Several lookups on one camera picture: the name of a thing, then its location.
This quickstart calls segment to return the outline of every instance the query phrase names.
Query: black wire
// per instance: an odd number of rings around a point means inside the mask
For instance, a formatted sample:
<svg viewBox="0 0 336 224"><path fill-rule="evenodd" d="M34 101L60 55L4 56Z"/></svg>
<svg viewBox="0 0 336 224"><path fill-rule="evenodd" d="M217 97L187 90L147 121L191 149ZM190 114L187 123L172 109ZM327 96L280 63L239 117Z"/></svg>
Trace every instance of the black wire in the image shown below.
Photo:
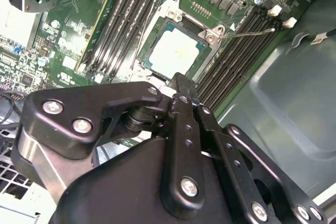
<svg viewBox="0 0 336 224"><path fill-rule="evenodd" d="M105 148L103 146L100 146L101 150L103 151L105 157L107 160L110 160L109 154L107 154L107 151L105 150Z"/></svg>

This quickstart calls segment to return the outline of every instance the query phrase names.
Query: black ram slot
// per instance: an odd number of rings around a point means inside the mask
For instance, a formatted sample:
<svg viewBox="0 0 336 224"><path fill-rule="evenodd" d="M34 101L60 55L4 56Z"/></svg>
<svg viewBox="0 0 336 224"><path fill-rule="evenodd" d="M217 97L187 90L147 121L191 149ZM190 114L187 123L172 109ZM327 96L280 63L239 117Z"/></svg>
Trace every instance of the black ram slot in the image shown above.
<svg viewBox="0 0 336 224"><path fill-rule="evenodd" d="M266 12L254 9L237 33L275 28L276 32L256 37L240 37L229 41L222 54L203 78L197 92L200 101L215 111L242 82L251 66L271 44L281 30L281 23L267 16Z"/></svg>
<svg viewBox="0 0 336 224"><path fill-rule="evenodd" d="M123 47L121 54L119 55L119 59L118 62L115 64L115 67L112 71L112 76L111 78L114 78L116 76L116 74L118 73L121 64L123 63L123 61L125 60L126 56L128 55L129 49L132 46L132 43L134 42L134 39L136 37L136 35L139 33L140 31L140 24L143 24L146 19L147 19L147 15L149 15L149 11L151 9L151 5L153 3L154 0L140 0L140 3L144 4L144 12L142 13L142 15L140 16L140 18L137 18L138 13L134 13L134 16L131 18L131 20L137 20L138 22L135 22L135 24L130 23L129 25L132 28L128 28L127 29L127 34L126 34L126 39L123 40L123 42L125 42L125 46Z"/></svg>

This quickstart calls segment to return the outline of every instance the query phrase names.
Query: screw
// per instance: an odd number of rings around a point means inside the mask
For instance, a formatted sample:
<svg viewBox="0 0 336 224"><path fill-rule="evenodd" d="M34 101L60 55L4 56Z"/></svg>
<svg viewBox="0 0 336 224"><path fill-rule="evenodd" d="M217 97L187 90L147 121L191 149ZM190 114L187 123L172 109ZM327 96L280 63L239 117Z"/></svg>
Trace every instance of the screw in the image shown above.
<svg viewBox="0 0 336 224"><path fill-rule="evenodd" d="M57 115L63 111L63 106L56 101L48 101L43 104L43 110L48 114Z"/></svg>
<svg viewBox="0 0 336 224"><path fill-rule="evenodd" d="M188 99L187 97L183 96L183 95L180 95L180 100L184 103L188 103Z"/></svg>
<svg viewBox="0 0 336 224"><path fill-rule="evenodd" d="M256 202L252 203L252 210L259 220L263 222L267 221L267 214L261 204Z"/></svg>
<svg viewBox="0 0 336 224"><path fill-rule="evenodd" d="M74 121L73 129L79 133L88 133L92 130L92 125L85 119L77 119Z"/></svg>
<svg viewBox="0 0 336 224"><path fill-rule="evenodd" d="M148 88L148 91L149 91L150 93L154 94L154 95L157 95L157 94L158 94L158 93L157 93L157 90L156 90L155 88L153 88L153 87Z"/></svg>
<svg viewBox="0 0 336 224"><path fill-rule="evenodd" d="M233 133L235 133L236 135L239 135L240 132L236 127L232 127L231 130L233 131Z"/></svg>
<svg viewBox="0 0 336 224"><path fill-rule="evenodd" d="M203 107L203 111L206 113L206 114L210 114L211 111L207 108L207 107Z"/></svg>
<svg viewBox="0 0 336 224"><path fill-rule="evenodd" d="M310 207L310 211L315 215L316 218L318 218L319 220L323 220L322 216L315 208Z"/></svg>
<svg viewBox="0 0 336 224"><path fill-rule="evenodd" d="M190 197L195 197L198 193L198 189L195 182L193 182L189 178L183 178L181 180L181 187L184 193Z"/></svg>
<svg viewBox="0 0 336 224"><path fill-rule="evenodd" d="M305 220L310 220L309 214L307 213L307 211L303 207L298 206L298 211Z"/></svg>

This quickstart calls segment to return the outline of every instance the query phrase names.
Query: green circuit board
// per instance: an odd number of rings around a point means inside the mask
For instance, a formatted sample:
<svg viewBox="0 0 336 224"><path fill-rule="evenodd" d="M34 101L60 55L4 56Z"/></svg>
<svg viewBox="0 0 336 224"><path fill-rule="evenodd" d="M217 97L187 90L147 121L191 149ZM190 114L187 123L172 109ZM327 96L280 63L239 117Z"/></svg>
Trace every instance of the green circuit board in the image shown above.
<svg viewBox="0 0 336 224"><path fill-rule="evenodd" d="M166 0L156 0L153 13ZM226 34L234 34L254 5L251 0L180 0L180 9L207 27L223 25ZM311 0L272 0L281 5L291 16L298 19ZM94 76L88 76L87 64L83 61L85 55L93 50L95 43L106 25L109 15L116 7L117 0L59 0L55 8L41 16L34 43L31 48L18 45L0 30L0 88L15 89L26 93L46 88L63 88L97 84ZM148 38L143 42L138 59L143 67L153 50L153 45L162 35L166 20L159 19ZM261 55L265 59L269 51L279 43L283 33L274 40L268 50ZM132 60L141 36L136 36L129 47L128 56L123 65L128 66ZM209 57L209 46L202 42L204 50L199 54L187 75L193 78ZM221 52L227 41L222 41L213 55L214 59ZM256 69L262 60L257 61L251 69ZM202 69L197 80L206 73L208 65ZM115 80L127 81L129 73L119 71ZM113 82L104 79L100 83Z"/></svg>

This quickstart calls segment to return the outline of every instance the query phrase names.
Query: sticker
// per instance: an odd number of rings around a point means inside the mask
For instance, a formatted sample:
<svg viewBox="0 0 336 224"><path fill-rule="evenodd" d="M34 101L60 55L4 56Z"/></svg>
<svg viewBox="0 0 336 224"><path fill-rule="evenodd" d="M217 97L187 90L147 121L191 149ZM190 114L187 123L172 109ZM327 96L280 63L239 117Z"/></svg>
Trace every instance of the sticker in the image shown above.
<svg viewBox="0 0 336 224"><path fill-rule="evenodd" d="M311 43L311 45L317 45L317 44L321 43L322 41L324 41L327 38L328 38L327 37L327 33L317 34L316 37L315 37L315 39Z"/></svg>

